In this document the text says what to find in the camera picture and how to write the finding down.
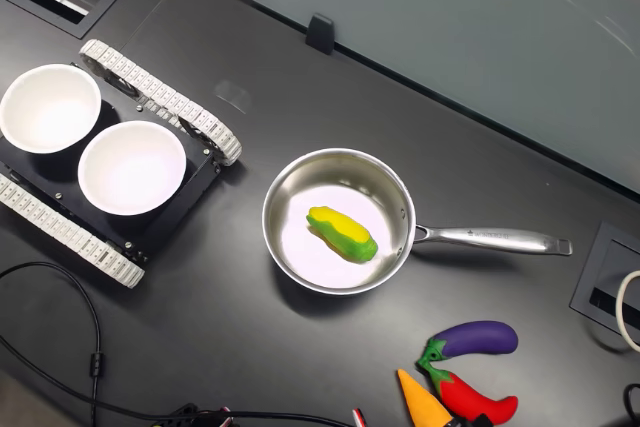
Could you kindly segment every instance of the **metal bracket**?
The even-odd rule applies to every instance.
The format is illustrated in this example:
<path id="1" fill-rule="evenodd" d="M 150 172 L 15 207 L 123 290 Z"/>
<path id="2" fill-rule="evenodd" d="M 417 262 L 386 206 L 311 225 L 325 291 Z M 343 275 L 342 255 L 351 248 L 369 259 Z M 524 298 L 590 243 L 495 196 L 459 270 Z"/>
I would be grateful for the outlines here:
<path id="1" fill-rule="evenodd" d="M 331 54 L 335 44 L 333 20 L 314 14 L 309 22 L 305 43 L 323 54 Z"/>

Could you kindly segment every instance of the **table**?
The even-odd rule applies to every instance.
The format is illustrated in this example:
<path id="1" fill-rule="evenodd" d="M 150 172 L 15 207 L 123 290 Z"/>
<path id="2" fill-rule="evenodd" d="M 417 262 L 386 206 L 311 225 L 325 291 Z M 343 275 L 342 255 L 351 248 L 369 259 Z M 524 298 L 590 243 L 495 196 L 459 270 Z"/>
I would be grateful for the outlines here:
<path id="1" fill-rule="evenodd" d="M 494 319 L 517 330 L 518 350 L 466 356 L 445 368 L 490 397 L 518 395 L 509 425 L 622 425 L 622 389 L 638 380 L 640 357 L 604 350 L 592 336 L 614 347 L 621 339 L 569 302 L 601 221 L 640 235 L 636 203 L 347 57 L 314 51 L 301 34 L 239 0 L 122 1 L 86 39 L 121 48 L 209 108 L 238 135 L 244 153 L 133 291 L 70 260 L 0 207 L 0 269 L 60 262 L 95 300 L 107 355 L 102 400 L 153 413 L 195 402 L 345 422 L 360 407 L 372 427 L 410 425 L 395 370 L 420 378 L 413 362 L 430 335 Z M 78 60 L 82 41 L 5 2 L 0 19 L 8 49 L 0 91 L 30 67 Z M 217 97 L 224 82 L 243 93 L 241 102 Z M 118 100 L 121 94 L 100 85 L 108 101 Z M 411 191 L 419 222 L 537 230 L 570 238 L 575 253 L 423 245 L 367 294 L 306 292 L 271 260 L 261 208 L 287 163 L 324 147 L 355 148 L 388 163 Z M 39 366 L 89 392 L 90 319 L 63 284 L 35 270 L 8 278 L 0 284 L 0 331 Z M 88 423 L 88 406 L 1 350 L 0 366 Z M 142 425 L 110 413 L 100 420 Z"/>

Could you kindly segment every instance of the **white cable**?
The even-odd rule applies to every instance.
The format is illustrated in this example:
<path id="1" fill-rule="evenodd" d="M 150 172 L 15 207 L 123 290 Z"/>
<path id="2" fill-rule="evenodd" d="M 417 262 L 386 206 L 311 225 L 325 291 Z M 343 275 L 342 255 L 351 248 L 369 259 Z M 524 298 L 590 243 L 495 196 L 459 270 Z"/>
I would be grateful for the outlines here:
<path id="1" fill-rule="evenodd" d="M 618 290 L 618 297 L 616 298 L 616 320 L 618 321 L 618 329 L 620 329 L 620 335 L 622 338 L 629 344 L 636 352 L 640 352 L 640 345 L 636 344 L 629 332 L 627 332 L 627 327 L 624 325 L 624 319 L 622 318 L 622 304 L 624 302 L 624 293 L 627 291 L 627 286 L 633 279 L 637 279 L 640 277 L 640 270 L 636 270 L 635 272 L 631 272 L 627 275 L 622 284 L 620 284 L 620 289 Z"/>

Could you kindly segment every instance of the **frying pan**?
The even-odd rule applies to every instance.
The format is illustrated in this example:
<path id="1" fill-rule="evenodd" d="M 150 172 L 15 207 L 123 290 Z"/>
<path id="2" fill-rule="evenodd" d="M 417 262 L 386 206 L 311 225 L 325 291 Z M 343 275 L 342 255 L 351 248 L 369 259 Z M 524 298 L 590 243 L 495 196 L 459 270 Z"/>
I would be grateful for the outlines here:
<path id="1" fill-rule="evenodd" d="M 311 231 L 311 207 L 328 206 L 362 224 L 378 243 L 369 262 L 354 263 Z M 262 210 L 264 238 L 275 262 L 299 284 L 324 294 L 350 295 L 386 282 L 413 244 L 449 242 L 523 254 L 571 255 L 571 242 L 545 234 L 499 228 L 418 225 L 409 191 L 375 157 L 325 149 L 293 161 L 269 188 Z M 421 232 L 415 238 L 416 230 Z"/>

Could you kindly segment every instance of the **orange carrot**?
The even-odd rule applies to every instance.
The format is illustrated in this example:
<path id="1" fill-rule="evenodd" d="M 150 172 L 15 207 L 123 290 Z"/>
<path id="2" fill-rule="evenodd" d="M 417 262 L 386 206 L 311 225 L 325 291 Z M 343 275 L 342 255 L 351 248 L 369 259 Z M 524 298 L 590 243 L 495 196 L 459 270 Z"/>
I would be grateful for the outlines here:
<path id="1" fill-rule="evenodd" d="M 415 427 L 444 427 L 453 420 L 438 399 L 404 370 L 398 370 L 400 385 Z"/>

